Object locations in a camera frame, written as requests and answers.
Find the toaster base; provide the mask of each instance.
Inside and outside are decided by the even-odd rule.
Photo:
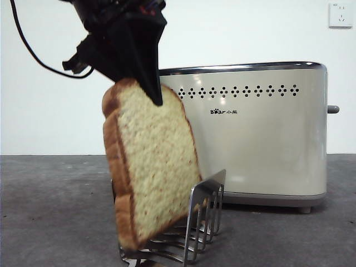
[[[307,196],[224,192],[223,201],[230,204],[297,207],[299,212],[308,214],[310,213],[310,208],[322,203],[325,196],[326,192]]]

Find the toaster top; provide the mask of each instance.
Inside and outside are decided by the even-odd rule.
[[[213,73],[213,72],[296,70],[296,69],[324,70],[325,72],[327,70],[327,68],[323,64],[316,63],[316,62],[290,61],[290,62],[250,63],[250,64],[239,64],[239,65],[204,66],[204,67],[166,68],[160,70],[160,76]]]

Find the toast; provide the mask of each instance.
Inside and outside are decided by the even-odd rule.
[[[166,86],[162,97],[155,106],[137,81],[124,78],[102,101],[118,240],[127,250],[187,216],[191,188],[201,181],[183,104]]]

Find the table surface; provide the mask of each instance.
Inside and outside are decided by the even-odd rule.
[[[104,156],[1,157],[1,266],[127,266],[117,252]],[[224,205],[200,266],[355,266],[356,154],[328,155],[311,214]]]

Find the wire rack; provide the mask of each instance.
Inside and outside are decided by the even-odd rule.
[[[173,267],[193,264],[219,232],[226,171],[221,170],[191,189],[189,213],[137,251],[124,251],[128,267]]]

